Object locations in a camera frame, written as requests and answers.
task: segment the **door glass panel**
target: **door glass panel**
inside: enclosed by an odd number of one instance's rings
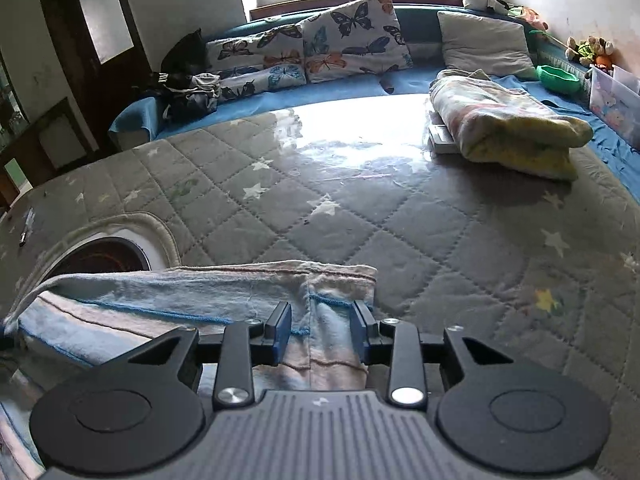
[[[100,63],[133,47],[120,0],[80,0]]]

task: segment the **window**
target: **window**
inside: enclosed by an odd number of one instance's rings
[[[0,152],[28,126],[0,56]]]
[[[80,0],[100,63],[133,47],[120,0]]]

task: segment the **door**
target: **door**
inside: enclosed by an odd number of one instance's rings
[[[105,154],[108,129],[150,68],[127,0],[40,0],[58,59]]]

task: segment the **clothes pile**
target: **clothes pile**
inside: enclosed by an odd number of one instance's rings
[[[196,121],[218,109],[220,76],[210,73],[198,75],[157,74],[157,82],[144,97],[160,98],[162,118],[173,123]]]

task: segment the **folded blanket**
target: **folded blanket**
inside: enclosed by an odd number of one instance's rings
[[[0,474],[30,480],[42,473],[28,420],[44,391],[174,328],[208,334],[236,320],[265,321],[279,301],[292,305],[292,335],[283,364],[254,368],[256,396],[267,388],[363,389],[366,368],[353,351],[349,309],[353,300],[373,304],[375,273],[277,262],[48,280],[5,319],[20,346],[0,362]],[[207,416],[215,375],[216,365],[204,365],[198,394]]]
[[[431,83],[431,103],[465,158],[537,176],[578,178],[569,148],[593,137],[587,122],[558,115],[524,90],[492,82],[481,70],[443,70]]]

